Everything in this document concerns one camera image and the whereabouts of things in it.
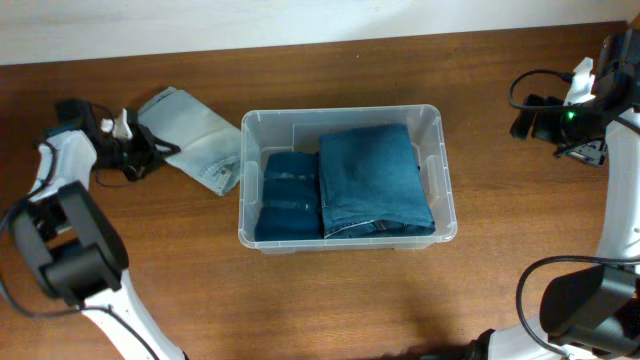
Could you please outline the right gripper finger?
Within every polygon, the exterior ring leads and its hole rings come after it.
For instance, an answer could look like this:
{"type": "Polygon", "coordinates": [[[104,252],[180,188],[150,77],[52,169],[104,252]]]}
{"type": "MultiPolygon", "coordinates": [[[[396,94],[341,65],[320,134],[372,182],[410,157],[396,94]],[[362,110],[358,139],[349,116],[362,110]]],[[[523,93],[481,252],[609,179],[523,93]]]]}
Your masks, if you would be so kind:
{"type": "MultiPolygon", "coordinates": [[[[531,102],[531,106],[563,106],[563,101],[556,97],[542,98],[536,96],[531,102]]],[[[540,140],[561,140],[560,120],[562,112],[537,112],[534,117],[531,137],[540,140]]]]}
{"type": "MultiPolygon", "coordinates": [[[[524,105],[542,106],[543,98],[538,95],[530,94],[525,98],[524,105]]],[[[526,139],[535,117],[535,112],[521,110],[510,128],[510,134],[517,139],[526,139]]]]}

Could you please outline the teal garment with tape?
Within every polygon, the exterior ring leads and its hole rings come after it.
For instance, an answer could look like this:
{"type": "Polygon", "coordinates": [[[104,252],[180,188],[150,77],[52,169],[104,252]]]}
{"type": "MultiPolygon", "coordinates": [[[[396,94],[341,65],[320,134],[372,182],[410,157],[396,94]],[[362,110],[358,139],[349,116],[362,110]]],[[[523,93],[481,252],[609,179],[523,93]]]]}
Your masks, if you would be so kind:
{"type": "Polygon", "coordinates": [[[322,237],[318,170],[317,154],[280,152],[269,156],[262,208],[254,230],[257,242],[322,237]]]}

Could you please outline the light blue jeans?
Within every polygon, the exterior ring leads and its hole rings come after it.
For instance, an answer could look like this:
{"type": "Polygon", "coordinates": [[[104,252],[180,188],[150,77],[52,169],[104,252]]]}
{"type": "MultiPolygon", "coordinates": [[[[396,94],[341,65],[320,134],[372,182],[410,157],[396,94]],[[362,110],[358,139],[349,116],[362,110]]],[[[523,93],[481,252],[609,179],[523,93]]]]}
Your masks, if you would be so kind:
{"type": "Polygon", "coordinates": [[[219,196],[239,181],[241,132],[182,89],[169,87],[145,103],[139,122],[180,148],[166,162],[219,196]]]}

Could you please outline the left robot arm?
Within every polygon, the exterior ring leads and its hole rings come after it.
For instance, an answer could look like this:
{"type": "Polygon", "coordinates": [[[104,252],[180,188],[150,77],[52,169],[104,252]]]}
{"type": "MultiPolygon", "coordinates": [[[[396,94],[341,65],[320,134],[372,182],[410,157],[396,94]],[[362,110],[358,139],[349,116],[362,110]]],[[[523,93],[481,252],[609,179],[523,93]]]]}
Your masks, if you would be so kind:
{"type": "Polygon", "coordinates": [[[99,120],[98,108],[80,99],[56,103],[58,127],[35,144],[40,164],[34,185],[1,221],[40,289],[63,300],[66,309],[36,312],[6,288],[1,295],[31,319],[83,315],[125,359],[183,359],[185,352],[162,332],[135,291],[124,242],[89,194],[97,170],[119,170],[135,182],[180,148],[154,136],[133,109],[99,120]]]}

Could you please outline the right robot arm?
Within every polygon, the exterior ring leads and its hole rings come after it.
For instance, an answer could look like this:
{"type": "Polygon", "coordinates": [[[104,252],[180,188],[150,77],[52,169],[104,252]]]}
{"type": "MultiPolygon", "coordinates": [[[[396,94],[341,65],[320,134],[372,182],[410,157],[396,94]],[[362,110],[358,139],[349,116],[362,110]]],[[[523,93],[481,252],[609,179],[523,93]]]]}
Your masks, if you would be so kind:
{"type": "Polygon", "coordinates": [[[593,256],[559,255],[529,265],[519,278],[554,263],[585,269],[553,279],[538,315],[517,305],[519,325],[489,330],[470,344],[468,359],[616,359],[639,356],[639,33],[607,37],[598,60],[558,73],[562,99],[529,95],[512,101],[520,114],[510,133],[555,145],[555,157],[608,168],[604,225],[593,256]]]}

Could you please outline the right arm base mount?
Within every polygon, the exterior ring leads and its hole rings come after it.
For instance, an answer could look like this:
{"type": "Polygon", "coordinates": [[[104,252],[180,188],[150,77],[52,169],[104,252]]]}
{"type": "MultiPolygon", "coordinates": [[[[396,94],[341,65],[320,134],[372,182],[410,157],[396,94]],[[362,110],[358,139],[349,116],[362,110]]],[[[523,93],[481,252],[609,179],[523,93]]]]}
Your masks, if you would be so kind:
{"type": "Polygon", "coordinates": [[[488,329],[477,339],[466,345],[445,347],[439,350],[429,351],[418,356],[419,360],[487,360],[489,353],[490,337],[495,332],[488,329]]]}

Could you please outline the dark blue jeans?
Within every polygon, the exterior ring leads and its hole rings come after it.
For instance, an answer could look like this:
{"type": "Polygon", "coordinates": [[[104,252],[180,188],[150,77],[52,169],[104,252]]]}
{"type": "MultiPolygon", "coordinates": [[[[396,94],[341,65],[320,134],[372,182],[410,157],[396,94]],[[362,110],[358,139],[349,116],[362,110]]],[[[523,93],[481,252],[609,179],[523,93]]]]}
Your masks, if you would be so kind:
{"type": "Polygon", "coordinates": [[[319,139],[324,237],[429,236],[436,230],[404,124],[319,139]]]}

